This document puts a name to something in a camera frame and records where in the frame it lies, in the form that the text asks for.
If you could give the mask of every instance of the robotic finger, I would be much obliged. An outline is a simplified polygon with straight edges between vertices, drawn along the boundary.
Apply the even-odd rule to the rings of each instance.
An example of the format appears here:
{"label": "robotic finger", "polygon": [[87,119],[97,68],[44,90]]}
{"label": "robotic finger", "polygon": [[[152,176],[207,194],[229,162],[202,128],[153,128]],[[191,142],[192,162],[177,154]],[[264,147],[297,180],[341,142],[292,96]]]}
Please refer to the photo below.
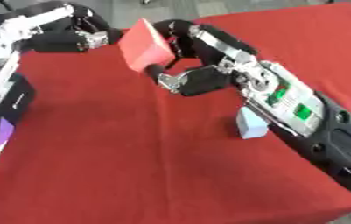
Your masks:
{"label": "robotic finger", "polygon": [[231,81],[230,76],[219,71],[217,66],[191,68],[176,76],[165,73],[165,69],[159,65],[150,65],[145,72],[160,87],[184,96],[201,95],[222,89]]}

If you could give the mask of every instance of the table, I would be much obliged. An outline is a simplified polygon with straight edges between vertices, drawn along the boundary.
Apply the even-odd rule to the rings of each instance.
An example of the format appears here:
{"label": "table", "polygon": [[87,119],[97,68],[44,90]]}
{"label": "table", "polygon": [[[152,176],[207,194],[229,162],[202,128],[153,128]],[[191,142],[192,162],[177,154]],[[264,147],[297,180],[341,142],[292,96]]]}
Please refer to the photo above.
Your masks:
{"label": "table", "polygon": [[[351,109],[351,3],[200,22]],[[38,97],[0,156],[0,223],[323,223],[351,211],[351,192],[271,133],[239,138],[233,88],[169,94],[116,46],[22,64]]]}

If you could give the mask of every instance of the black rubber covering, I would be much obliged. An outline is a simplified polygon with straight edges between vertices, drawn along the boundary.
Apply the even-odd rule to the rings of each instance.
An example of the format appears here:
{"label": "black rubber covering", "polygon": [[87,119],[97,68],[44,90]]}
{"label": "black rubber covering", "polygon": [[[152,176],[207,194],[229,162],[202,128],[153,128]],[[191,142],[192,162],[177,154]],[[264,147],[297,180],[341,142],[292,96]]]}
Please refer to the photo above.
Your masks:
{"label": "black rubber covering", "polygon": [[351,113],[322,93],[316,95],[326,106],[325,119],[311,136],[295,137],[276,125],[270,129],[303,158],[351,191]]}

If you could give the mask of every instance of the black robotic arm segment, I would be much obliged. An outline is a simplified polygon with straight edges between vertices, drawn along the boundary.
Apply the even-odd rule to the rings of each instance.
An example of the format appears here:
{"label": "black robotic arm segment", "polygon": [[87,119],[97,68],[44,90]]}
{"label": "black robotic arm segment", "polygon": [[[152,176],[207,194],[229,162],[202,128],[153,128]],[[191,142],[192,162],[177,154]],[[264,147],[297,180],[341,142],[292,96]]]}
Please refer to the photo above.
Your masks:
{"label": "black robotic arm segment", "polygon": [[83,53],[101,45],[113,45],[123,35],[87,6],[63,1],[37,3],[4,14],[4,18],[35,17],[60,8],[72,7],[73,14],[40,26],[41,33],[22,41],[24,51],[41,53]]}
{"label": "black robotic arm segment", "polygon": [[166,38],[177,33],[175,40],[186,39],[173,48],[174,53],[193,53],[203,67],[176,76],[165,74],[163,67],[148,67],[147,73],[159,86],[198,95],[234,84],[246,106],[269,122],[281,140],[351,191],[350,112],[314,92],[280,64],[258,60],[256,49],[212,25],[183,23],[175,32],[168,24],[160,24]]}
{"label": "black robotic arm segment", "polygon": [[322,93],[325,119],[309,137],[294,136],[275,124],[270,129],[303,158],[351,191],[351,113]]}

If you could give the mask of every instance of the small blue cube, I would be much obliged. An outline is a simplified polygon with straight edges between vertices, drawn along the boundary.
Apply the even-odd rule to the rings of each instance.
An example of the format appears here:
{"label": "small blue cube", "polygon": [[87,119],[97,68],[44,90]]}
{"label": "small blue cube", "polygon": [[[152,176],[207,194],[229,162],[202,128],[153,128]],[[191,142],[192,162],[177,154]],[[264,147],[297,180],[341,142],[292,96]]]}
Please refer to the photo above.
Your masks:
{"label": "small blue cube", "polygon": [[243,139],[263,137],[268,133],[268,123],[248,107],[241,107],[236,123]]}

